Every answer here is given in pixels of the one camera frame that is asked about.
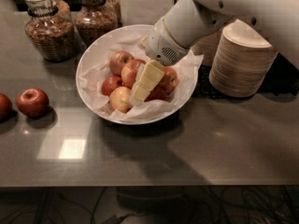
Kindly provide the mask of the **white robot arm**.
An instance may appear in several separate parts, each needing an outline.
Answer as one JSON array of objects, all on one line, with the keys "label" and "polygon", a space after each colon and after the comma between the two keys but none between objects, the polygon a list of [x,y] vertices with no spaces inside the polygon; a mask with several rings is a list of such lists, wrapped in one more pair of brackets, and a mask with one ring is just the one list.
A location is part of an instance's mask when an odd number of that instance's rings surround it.
[{"label": "white robot arm", "polygon": [[221,29],[209,81],[226,96],[249,98],[267,73],[256,64],[262,53],[299,64],[298,10],[299,0],[178,0],[147,34],[145,53],[174,65]]}]

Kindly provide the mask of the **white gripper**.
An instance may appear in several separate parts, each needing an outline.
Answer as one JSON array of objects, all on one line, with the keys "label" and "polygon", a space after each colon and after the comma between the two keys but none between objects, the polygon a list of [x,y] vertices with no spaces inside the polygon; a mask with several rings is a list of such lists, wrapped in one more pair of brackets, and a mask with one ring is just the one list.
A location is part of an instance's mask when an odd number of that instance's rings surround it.
[{"label": "white gripper", "polygon": [[152,60],[138,68],[129,98],[132,105],[141,105],[149,97],[164,76],[164,65],[174,65],[188,53],[170,35],[163,18],[150,29],[144,46],[146,55]]}]

